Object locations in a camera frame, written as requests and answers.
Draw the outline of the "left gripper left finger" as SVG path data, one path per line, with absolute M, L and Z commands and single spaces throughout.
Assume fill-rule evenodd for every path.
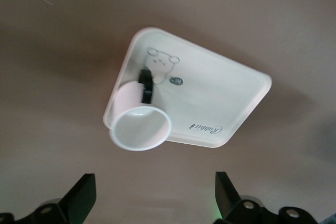
M 32 224 L 83 224 L 96 202 L 95 174 L 84 174 L 58 203 L 37 208 Z

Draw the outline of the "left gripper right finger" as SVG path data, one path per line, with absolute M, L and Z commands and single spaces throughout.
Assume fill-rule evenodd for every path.
M 250 199 L 242 199 L 226 172 L 215 174 L 215 199 L 225 224 L 261 224 L 262 209 Z

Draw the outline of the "white smiley mug black handle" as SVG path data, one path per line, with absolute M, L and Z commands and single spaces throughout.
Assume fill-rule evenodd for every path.
M 153 74 L 142 68 L 138 78 L 119 87 L 112 97 L 110 137 L 127 151 L 146 151 L 161 145 L 172 130 L 162 94 Z

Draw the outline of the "cream tray with rabbit print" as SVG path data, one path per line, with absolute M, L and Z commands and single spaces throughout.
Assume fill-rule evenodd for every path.
M 172 130 L 166 141 L 216 148 L 224 145 L 271 88 L 271 77 L 158 28 L 137 32 L 129 45 L 103 122 L 110 130 L 112 97 L 153 74 Z

